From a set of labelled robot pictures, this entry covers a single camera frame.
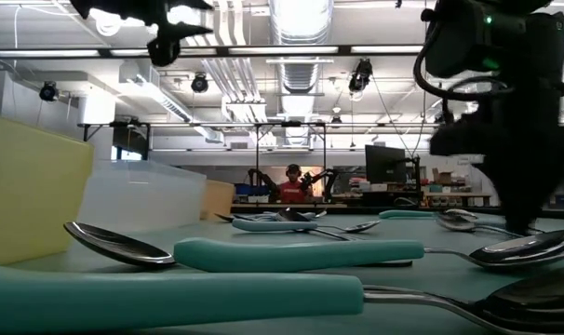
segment clear plastic container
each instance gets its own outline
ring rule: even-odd
[[[78,220],[118,233],[199,221],[206,176],[148,161],[98,161]]]

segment spotlight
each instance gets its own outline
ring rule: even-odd
[[[206,92],[208,90],[208,80],[206,79],[206,74],[195,74],[195,79],[191,82],[191,89],[195,93]]]
[[[53,102],[57,100],[58,94],[59,91],[57,90],[57,83],[44,82],[44,85],[40,89],[40,93],[38,94],[38,97],[40,97],[42,101]]]
[[[333,117],[331,118],[331,121],[330,121],[331,124],[339,124],[339,123],[341,123],[341,122],[342,122],[342,119],[341,119],[338,115],[333,116]]]
[[[369,77],[373,75],[373,66],[370,60],[363,59],[360,60],[356,66],[353,76],[350,79],[348,88],[351,93],[362,92],[363,89],[369,84]]]

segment desk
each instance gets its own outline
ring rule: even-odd
[[[233,204],[233,208],[347,208],[345,204],[324,204],[324,203],[313,203],[313,204],[267,204],[267,203],[255,203],[255,204]]]
[[[433,197],[447,197],[447,198],[460,197],[462,199],[464,207],[473,207],[474,206],[474,204],[469,203],[470,199],[482,198],[483,199],[483,206],[489,207],[490,206],[491,194],[482,194],[482,193],[431,193],[431,192],[425,192],[424,193],[424,198],[426,200],[429,200],[429,198],[433,198]]]
[[[350,226],[370,221],[375,215],[328,215],[322,224]],[[540,219],[537,228],[556,230],[564,228],[564,221]],[[252,234],[236,230],[229,223],[200,222],[165,231],[133,235],[145,242],[172,251],[172,246],[184,237],[203,236],[222,241],[247,244],[287,244],[315,241],[333,241],[317,234],[267,233]],[[494,233],[447,232],[429,220],[384,221],[364,238],[418,239],[428,247],[449,247],[471,252],[506,239]],[[102,257],[76,243],[68,252],[13,265],[16,268],[43,271],[70,272],[136,272],[138,268],[120,264]],[[564,261],[544,267],[564,266]],[[193,273],[184,267],[168,270],[174,273]],[[410,268],[338,268],[316,271],[322,274],[355,275],[366,285],[386,285],[414,288],[450,295],[465,300],[478,300],[495,289],[528,274],[497,275],[450,255],[426,255]],[[362,315],[295,317],[275,320],[221,323],[176,328],[147,329],[120,334],[155,335],[487,335],[485,329],[450,312],[429,306],[367,304]]]

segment yellow bin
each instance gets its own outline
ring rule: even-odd
[[[67,249],[93,148],[0,117],[0,264]]]

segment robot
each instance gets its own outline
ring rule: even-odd
[[[477,165],[501,200],[509,231],[527,234],[564,168],[564,15],[533,13],[548,0],[439,0],[421,18],[429,29],[414,64],[425,91],[447,101],[478,101],[478,110],[450,120],[430,140],[430,154],[484,154]],[[466,70],[492,73],[464,79],[447,90],[430,85]],[[491,90],[456,92],[469,83]]]
[[[181,53],[181,40],[186,37],[209,34],[212,30],[179,22],[168,22],[168,12],[177,6],[213,10],[203,0],[71,0],[75,10],[85,20],[92,8],[117,14],[121,19],[135,18],[146,26],[157,24],[158,36],[148,43],[148,52],[155,66],[167,66],[173,63]]]

